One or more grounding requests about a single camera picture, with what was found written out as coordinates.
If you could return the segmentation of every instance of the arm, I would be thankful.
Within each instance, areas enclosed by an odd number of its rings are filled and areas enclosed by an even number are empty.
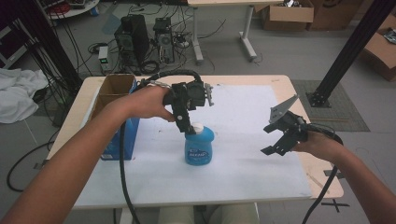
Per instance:
[[[392,223],[396,220],[396,196],[344,146],[321,133],[310,132],[308,141],[298,144],[294,150],[311,153],[337,166],[370,223]]]
[[[147,87],[107,105],[51,158],[1,223],[62,223],[114,132],[128,118],[161,117],[168,89]]]

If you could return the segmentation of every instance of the black pole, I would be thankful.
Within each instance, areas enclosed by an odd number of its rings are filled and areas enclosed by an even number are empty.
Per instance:
[[[35,37],[49,55],[62,76],[69,93],[75,97],[82,84],[73,64],[70,62],[58,37],[52,31],[49,21],[37,1],[13,1],[13,10],[32,37]]]
[[[315,92],[308,93],[311,106],[322,107],[325,105],[335,86],[395,6],[395,0],[374,0],[338,54],[325,78],[320,82]]]

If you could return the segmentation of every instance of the white cloth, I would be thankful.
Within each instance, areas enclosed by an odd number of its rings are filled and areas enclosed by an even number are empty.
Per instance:
[[[35,113],[35,92],[48,85],[41,70],[7,70],[0,68],[0,123],[13,123]]]

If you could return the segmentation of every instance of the table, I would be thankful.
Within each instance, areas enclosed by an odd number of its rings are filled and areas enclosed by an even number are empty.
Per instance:
[[[248,5],[247,8],[247,18],[245,23],[245,28],[243,32],[239,32],[241,36],[242,44],[245,46],[247,53],[249,55],[249,60],[253,62],[255,58],[257,58],[257,54],[254,51],[254,48],[251,46],[250,41],[248,40],[248,30],[250,27],[251,16],[253,15],[254,5],[258,4],[272,4],[272,3],[281,3],[282,1],[274,1],[274,0],[188,0],[189,6],[193,7],[193,32],[192,32],[192,45],[195,53],[195,59],[198,64],[204,61],[204,56],[201,52],[201,47],[198,42],[198,16],[197,9],[198,7],[215,7],[215,6],[232,6],[232,5]]]
[[[166,77],[162,78],[162,81],[165,83],[177,83],[180,81],[186,81],[183,79],[184,77]],[[78,93],[78,97],[76,101],[73,103],[70,112],[64,122],[62,129],[49,153],[48,158],[68,140],[74,135],[80,127],[81,122],[86,115],[87,110],[90,107],[90,103],[92,101],[92,97],[94,93],[100,87],[103,82],[104,77],[89,77],[87,78],[83,86]],[[279,102],[283,102],[284,100],[290,98],[293,94],[295,94],[295,90],[291,85],[291,82],[286,76],[202,76],[202,80],[204,82],[210,83],[212,85],[216,84],[229,84],[229,85],[267,85],[271,86],[276,99]],[[293,107],[290,109],[292,112],[303,116],[306,120],[308,117],[304,112],[304,108],[300,101],[297,101]],[[323,173],[324,170],[331,170],[331,165],[315,157],[306,154],[306,153],[298,153],[298,157],[301,160],[304,172],[306,173],[306,178],[308,180],[309,188],[311,189],[312,198],[317,198],[318,194],[321,191],[324,183],[327,180],[327,176]],[[337,179],[334,179],[331,187],[327,191],[325,197],[327,198],[337,198],[343,195],[342,187]],[[109,207],[121,207],[125,206],[125,203],[119,204],[111,204]],[[95,207],[103,207],[103,206],[84,206],[85,208],[95,208]]]
[[[60,20],[63,18],[69,18],[69,17],[74,17],[77,16],[79,14],[82,14],[84,12],[90,11],[92,16],[98,16],[99,15],[99,9],[97,7],[97,5],[99,4],[100,0],[86,0],[84,7],[82,8],[73,8],[71,7],[71,9],[64,13],[49,13],[48,16],[51,20]]]

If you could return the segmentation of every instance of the bottle label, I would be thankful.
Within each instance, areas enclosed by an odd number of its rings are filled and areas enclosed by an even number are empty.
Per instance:
[[[188,155],[192,160],[195,161],[209,159],[209,153],[196,148],[190,148]]]

